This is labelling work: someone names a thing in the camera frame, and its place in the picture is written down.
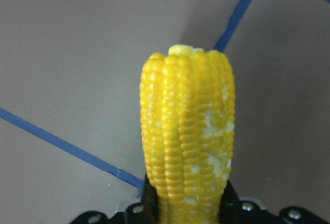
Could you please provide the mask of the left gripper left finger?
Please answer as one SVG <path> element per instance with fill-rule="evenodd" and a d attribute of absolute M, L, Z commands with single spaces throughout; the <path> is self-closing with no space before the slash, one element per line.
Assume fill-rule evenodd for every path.
<path fill-rule="evenodd" d="M 148 177 L 139 197 L 132 203 L 125 203 L 112 217 L 98 211 L 87 211 L 78 215 L 71 223 L 157 223 L 158 202 L 157 192 L 150 185 Z"/>

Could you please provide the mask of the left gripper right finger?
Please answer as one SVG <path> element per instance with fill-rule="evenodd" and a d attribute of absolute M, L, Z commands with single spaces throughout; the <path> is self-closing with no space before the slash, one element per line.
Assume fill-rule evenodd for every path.
<path fill-rule="evenodd" d="M 238 197 L 230 181 L 223 192 L 219 211 L 220 223 L 329 223 L 299 206 L 285 207 L 278 214 L 272 214 L 261 201 Z"/>

